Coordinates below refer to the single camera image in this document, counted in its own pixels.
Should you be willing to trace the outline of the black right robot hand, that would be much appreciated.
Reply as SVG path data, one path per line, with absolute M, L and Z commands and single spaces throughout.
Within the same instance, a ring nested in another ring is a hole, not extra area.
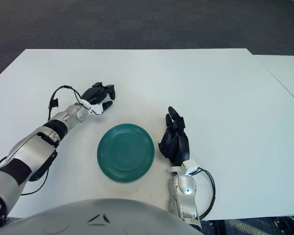
M 184 118 L 169 106 L 165 121 L 166 130 L 161 142 L 158 143 L 159 151 L 169 159 L 172 166 L 181 166 L 190 158 L 189 140 L 184 132 Z

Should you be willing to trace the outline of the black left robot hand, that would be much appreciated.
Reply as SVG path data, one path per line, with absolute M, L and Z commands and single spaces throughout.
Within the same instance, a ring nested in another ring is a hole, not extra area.
M 115 96 L 114 85 L 103 86 L 97 82 L 81 96 L 80 103 L 90 115 L 100 115 L 113 104 Z

